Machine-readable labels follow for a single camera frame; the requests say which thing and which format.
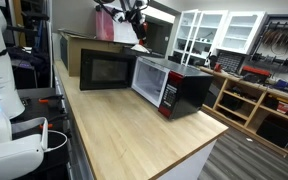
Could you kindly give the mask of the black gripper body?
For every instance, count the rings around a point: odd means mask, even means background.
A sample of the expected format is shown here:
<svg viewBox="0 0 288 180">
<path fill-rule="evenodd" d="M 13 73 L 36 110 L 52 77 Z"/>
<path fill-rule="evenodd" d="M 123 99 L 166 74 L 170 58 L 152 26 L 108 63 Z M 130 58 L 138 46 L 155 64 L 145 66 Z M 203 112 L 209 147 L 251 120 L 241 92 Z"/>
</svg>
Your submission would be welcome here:
<svg viewBox="0 0 288 180">
<path fill-rule="evenodd" d="M 142 15 L 141 12 L 135 12 L 131 18 L 130 23 L 132 24 L 132 28 L 136 33 L 138 39 L 145 39 L 146 38 L 146 30 L 144 27 L 145 17 Z"/>
</svg>

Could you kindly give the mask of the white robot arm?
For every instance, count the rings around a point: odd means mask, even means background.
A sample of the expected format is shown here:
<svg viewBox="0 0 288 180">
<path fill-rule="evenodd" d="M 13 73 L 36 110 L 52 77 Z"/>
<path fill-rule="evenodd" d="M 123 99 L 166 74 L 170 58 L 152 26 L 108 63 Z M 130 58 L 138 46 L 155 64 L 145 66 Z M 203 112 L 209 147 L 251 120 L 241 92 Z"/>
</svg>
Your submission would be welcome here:
<svg viewBox="0 0 288 180">
<path fill-rule="evenodd" d="M 37 169 L 52 149 L 48 146 L 51 130 L 47 118 L 11 122 L 25 107 L 15 87 L 11 59 L 4 43 L 6 26 L 0 9 L 0 180 L 14 180 Z"/>
</svg>

